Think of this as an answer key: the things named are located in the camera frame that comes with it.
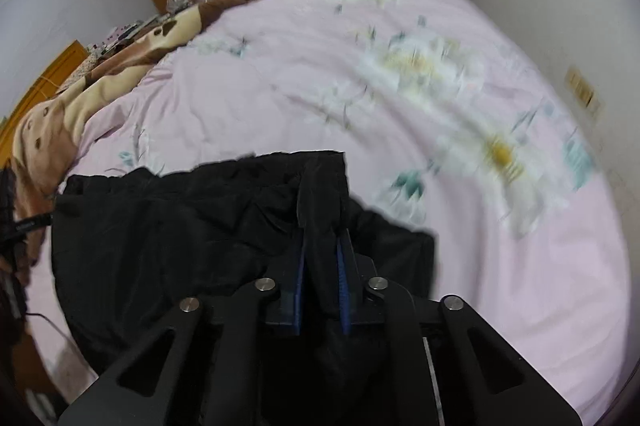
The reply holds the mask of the person left hand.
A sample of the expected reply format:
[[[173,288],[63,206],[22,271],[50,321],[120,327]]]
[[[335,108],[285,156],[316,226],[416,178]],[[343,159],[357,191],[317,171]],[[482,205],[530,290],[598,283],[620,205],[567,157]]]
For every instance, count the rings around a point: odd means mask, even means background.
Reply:
[[[15,176],[9,164],[1,168],[1,270],[26,287],[30,281],[30,260],[26,238],[19,235],[14,220]]]

